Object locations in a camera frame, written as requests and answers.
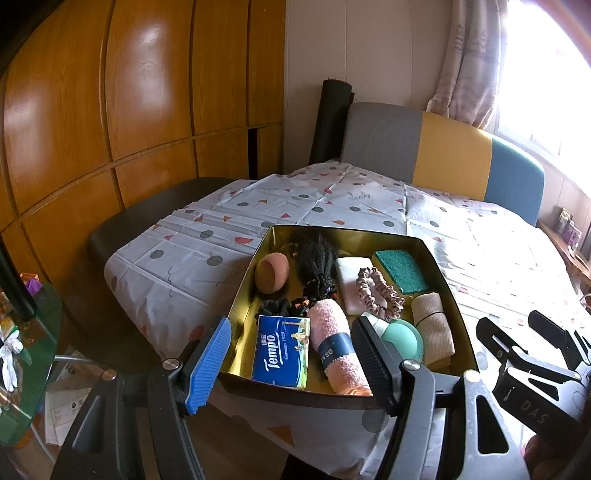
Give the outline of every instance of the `blue paper band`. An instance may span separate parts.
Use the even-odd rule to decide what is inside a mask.
[[[337,358],[355,353],[355,350],[351,343],[351,337],[345,332],[340,332],[325,338],[318,346],[318,353],[322,360],[322,366],[326,369]]]

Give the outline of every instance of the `window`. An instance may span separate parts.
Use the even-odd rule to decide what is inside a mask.
[[[591,196],[591,67],[540,7],[510,0],[495,133]]]

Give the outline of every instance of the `patterned tablecloth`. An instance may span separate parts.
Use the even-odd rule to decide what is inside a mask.
[[[105,267],[105,279],[157,352],[176,356],[214,317],[228,312],[252,255],[273,223],[421,238],[456,298],[489,388],[499,364],[476,340],[475,326],[482,316],[497,322],[530,354],[559,365],[564,365],[560,353],[527,326],[528,313],[537,309],[564,327],[585,331],[588,314],[558,252],[539,229],[498,205],[418,189],[338,162],[287,176],[234,181],[173,212],[119,249]],[[280,408],[263,420],[255,412],[262,410],[260,404],[232,398],[219,385],[211,401],[230,415],[246,418],[256,431],[302,459],[343,478],[371,478],[392,425],[380,420],[379,429],[375,421],[368,427],[367,412],[348,411],[361,418],[351,421],[370,434],[367,438],[355,429],[338,433],[342,428],[335,427],[328,437],[315,435],[311,442],[314,423],[310,420],[304,427],[294,421],[295,411],[288,414]],[[275,407],[265,408],[270,412]],[[315,409],[306,410],[312,418]],[[323,421],[329,421],[326,410],[322,412]],[[343,423],[343,411],[333,414],[334,425]],[[506,419],[521,443],[521,424],[509,415]],[[355,441],[338,439],[352,439],[353,434]]]

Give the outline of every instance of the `tray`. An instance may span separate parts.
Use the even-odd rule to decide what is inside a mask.
[[[460,376],[467,369],[478,369],[460,310],[435,259],[421,239],[391,233],[344,228],[274,225],[269,228],[252,258],[228,315],[228,319],[232,324],[232,343],[220,373],[220,381],[226,391],[260,400],[307,407],[376,408],[372,397],[335,394],[324,375],[318,354],[312,349],[310,349],[308,381],[305,390],[277,387],[251,380],[257,332],[254,315],[261,303],[266,299],[287,297],[291,301],[301,296],[303,286],[297,277],[293,259],[289,254],[291,240],[294,236],[316,236],[319,233],[339,249],[339,256],[341,257],[371,258],[377,250],[402,249],[408,251],[416,260],[427,281],[434,287],[434,291],[441,295],[443,309],[452,330],[456,353],[453,355],[451,366],[446,372]],[[275,294],[262,295],[255,287],[254,273],[256,265],[267,254],[277,251],[284,253],[290,259],[289,279],[287,284]],[[344,310],[344,302],[340,293],[337,301]],[[405,302],[405,309],[401,317],[411,323],[413,322],[410,299]],[[350,315],[349,323],[354,319],[355,316]]]

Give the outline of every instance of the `black elastic band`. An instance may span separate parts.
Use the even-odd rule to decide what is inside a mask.
[[[421,323],[424,319],[428,319],[431,315],[435,315],[436,313],[444,313],[444,312],[433,312],[433,313],[430,313],[425,318],[420,319],[414,327],[417,328],[418,327],[418,324]]]

